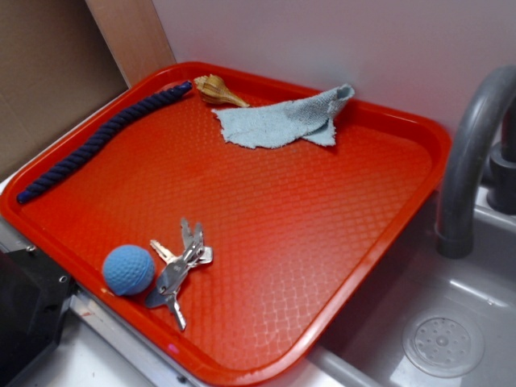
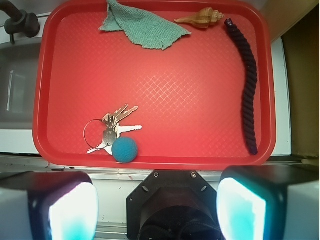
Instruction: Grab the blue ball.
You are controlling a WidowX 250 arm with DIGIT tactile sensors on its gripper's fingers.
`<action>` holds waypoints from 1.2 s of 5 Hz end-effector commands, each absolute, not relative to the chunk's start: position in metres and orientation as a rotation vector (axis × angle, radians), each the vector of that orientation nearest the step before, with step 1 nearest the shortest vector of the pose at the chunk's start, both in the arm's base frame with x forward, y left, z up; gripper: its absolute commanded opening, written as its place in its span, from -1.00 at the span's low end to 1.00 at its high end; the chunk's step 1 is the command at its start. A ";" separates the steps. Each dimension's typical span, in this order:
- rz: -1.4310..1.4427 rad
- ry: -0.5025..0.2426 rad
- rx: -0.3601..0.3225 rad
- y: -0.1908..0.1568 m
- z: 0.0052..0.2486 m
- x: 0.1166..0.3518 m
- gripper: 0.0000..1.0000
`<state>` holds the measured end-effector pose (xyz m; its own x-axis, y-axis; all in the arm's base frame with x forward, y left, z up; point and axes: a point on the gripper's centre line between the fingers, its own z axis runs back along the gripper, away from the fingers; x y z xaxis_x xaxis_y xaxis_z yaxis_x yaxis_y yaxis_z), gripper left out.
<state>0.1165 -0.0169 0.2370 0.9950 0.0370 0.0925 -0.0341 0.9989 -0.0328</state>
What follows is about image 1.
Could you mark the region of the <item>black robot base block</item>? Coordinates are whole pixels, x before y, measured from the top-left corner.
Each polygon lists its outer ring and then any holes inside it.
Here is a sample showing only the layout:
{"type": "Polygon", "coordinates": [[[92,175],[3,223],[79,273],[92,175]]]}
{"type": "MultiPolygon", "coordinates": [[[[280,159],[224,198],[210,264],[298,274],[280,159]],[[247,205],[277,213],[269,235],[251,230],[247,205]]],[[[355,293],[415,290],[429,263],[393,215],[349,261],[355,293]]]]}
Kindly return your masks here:
{"type": "Polygon", "coordinates": [[[74,281],[39,249],[1,253],[1,385],[13,386],[60,343],[74,281]]]}

